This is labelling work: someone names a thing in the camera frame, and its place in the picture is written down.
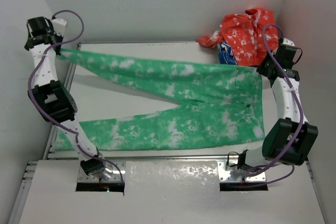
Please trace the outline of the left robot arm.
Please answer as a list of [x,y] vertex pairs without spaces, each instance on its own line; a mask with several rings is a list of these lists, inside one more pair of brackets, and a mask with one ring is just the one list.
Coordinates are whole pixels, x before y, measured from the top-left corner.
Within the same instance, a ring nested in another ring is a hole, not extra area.
[[73,97],[57,77],[55,59],[60,54],[66,25],[60,18],[35,17],[27,21],[25,49],[31,53],[35,67],[28,79],[28,96],[44,120],[64,133],[84,173],[103,179],[107,166],[76,119]]

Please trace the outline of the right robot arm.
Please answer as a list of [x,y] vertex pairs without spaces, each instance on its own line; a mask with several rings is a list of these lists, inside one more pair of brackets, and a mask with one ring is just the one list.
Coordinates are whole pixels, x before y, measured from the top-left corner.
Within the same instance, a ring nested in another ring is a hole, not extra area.
[[270,82],[274,94],[278,120],[266,135],[260,148],[245,150],[238,155],[232,172],[254,176],[268,165],[302,165],[318,136],[318,128],[311,125],[300,102],[299,73],[293,70],[298,48],[283,39],[271,55],[257,67],[257,72]]

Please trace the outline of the green tie-dye trousers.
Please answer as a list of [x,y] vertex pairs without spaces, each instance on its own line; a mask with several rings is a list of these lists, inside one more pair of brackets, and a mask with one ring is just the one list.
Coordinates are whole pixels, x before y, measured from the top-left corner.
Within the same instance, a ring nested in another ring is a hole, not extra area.
[[151,114],[82,121],[101,151],[213,148],[264,139],[262,78],[252,67],[139,59],[64,49],[58,59],[178,103]]

